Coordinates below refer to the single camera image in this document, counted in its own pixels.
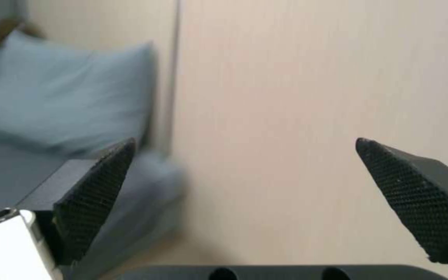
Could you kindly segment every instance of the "bed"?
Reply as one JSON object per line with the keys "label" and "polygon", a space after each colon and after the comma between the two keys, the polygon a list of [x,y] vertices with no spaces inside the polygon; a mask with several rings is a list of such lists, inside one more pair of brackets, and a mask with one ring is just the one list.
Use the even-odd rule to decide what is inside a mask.
{"label": "bed", "polygon": [[[0,1],[0,18],[21,14],[18,4]],[[0,209],[15,205],[48,210],[91,164],[88,159],[0,139]],[[180,168],[163,153],[140,145],[112,212],[87,255],[78,264],[62,268],[67,278],[98,278],[176,230],[181,196]]]}

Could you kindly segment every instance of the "screw hole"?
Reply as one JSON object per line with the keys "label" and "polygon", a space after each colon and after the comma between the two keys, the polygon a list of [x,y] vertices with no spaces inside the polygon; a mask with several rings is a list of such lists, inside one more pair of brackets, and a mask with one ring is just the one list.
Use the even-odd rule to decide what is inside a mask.
{"label": "screw hole", "polygon": [[8,215],[9,213],[11,213],[11,209],[9,209],[9,208],[5,208],[5,209],[1,210],[0,218],[3,218],[4,216]]}
{"label": "screw hole", "polygon": [[350,277],[338,268],[326,268],[322,271],[322,280],[350,280]]}
{"label": "screw hole", "polygon": [[214,270],[208,280],[238,280],[238,276],[231,269],[220,268]]}

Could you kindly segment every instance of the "mounting hole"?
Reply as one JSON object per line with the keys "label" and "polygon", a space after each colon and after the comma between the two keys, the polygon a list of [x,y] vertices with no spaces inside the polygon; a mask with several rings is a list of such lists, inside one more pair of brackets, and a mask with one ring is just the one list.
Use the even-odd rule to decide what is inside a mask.
{"label": "mounting hole", "polygon": [[208,280],[238,280],[238,276],[231,269],[219,268],[210,274]]}
{"label": "mounting hole", "polygon": [[11,208],[5,208],[5,209],[1,210],[0,218],[3,218],[4,216],[8,215],[9,213],[11,213]]}
{"label": "mounting hole", "polygon": [[350,277],[343,270],[330,267],[322,271],[322,280],[350,280]]}

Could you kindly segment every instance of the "beige wall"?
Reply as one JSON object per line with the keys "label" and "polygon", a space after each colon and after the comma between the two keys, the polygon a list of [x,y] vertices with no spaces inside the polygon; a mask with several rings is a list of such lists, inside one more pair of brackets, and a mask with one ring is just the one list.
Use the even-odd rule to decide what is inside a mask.
{"label": "beige wall", "polygon": [[153,41],[158,52],[158,90],[152,143],[169,142],[173,46],[178,0],[26,0],[28,17],[48,39],[94,50]]}
{"label": "beige wall", "polygon": [[448,164],[448,1],[186,0],[188,230],[246,264],[431,264],[357,157]]}

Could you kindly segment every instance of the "brown object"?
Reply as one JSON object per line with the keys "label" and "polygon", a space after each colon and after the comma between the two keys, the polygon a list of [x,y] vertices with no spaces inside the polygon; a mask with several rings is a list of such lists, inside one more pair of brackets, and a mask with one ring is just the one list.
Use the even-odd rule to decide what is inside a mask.
{"label": "brown object", "polygon": [[43,38],[43,33],[35,24],[26,23],[18,18],[4,18],[0,20],[0,46],[6,37],[17,28],[26,35]]}

